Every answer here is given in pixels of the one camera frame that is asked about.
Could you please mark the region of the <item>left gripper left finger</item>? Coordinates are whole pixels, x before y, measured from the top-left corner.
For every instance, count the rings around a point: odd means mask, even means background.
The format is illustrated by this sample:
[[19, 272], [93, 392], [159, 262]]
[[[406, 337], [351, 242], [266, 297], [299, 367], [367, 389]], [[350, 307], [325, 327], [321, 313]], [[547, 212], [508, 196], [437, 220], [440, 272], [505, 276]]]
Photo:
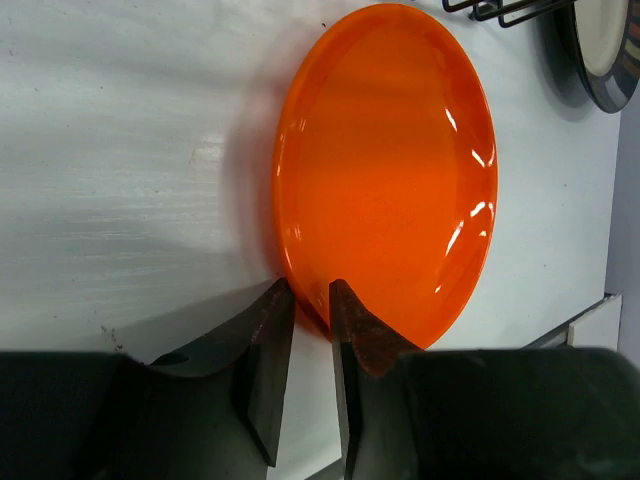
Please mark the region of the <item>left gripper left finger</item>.
[[263, 479], [276, 463], [295, 316], [285, 279], [188, 344], [1, 355], [5, 479]]

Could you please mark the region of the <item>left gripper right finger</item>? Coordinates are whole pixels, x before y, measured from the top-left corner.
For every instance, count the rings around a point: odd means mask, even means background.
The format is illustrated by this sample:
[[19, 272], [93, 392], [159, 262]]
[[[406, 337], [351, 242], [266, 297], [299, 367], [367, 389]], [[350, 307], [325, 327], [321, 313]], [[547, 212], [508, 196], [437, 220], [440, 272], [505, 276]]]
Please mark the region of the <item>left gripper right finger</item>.
[[348, 479], [635, 479], [639, 373], [600, 348], [424, 351], [329, 288]]

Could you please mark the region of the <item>orange translucent plate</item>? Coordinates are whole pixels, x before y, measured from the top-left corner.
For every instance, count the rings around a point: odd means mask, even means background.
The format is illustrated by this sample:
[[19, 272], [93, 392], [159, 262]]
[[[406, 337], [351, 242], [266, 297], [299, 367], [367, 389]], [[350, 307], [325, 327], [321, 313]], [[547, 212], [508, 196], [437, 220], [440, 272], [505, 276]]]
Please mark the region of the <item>orange translucent plate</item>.
[[342, 279], [426, 348], [480, 278], [498, 160], [478, 75], [454, 36], [402, 4], [356, 10], [299, 67], [275, 138], [275, 234], [301, 307], [329, 320]]

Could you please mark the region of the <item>black rimmed cream plate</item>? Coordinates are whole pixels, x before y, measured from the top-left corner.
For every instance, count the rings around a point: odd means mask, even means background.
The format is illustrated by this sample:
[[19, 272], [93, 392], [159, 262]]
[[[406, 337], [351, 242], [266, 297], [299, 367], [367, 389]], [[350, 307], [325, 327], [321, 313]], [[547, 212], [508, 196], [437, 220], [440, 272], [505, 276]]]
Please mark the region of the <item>black rimmed cream plate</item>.
[[589, 97], [606, 113], [621, 111], [639, 83], [639, 3], [574, 1], [554, 21]]

